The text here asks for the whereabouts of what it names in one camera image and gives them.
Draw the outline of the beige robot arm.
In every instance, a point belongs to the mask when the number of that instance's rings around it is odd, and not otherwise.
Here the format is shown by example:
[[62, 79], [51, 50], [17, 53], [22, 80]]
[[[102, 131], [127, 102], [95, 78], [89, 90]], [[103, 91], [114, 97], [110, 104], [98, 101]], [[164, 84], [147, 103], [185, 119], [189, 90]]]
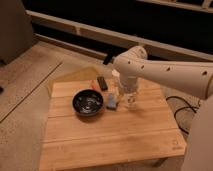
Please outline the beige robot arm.
[[181, 171], [213, 171], [213, 62], [153, 61], [135, 46], [114, 58], [120, 83], [128, 91], [138, 77], [182, 91], [204, 103], [192, 120]]

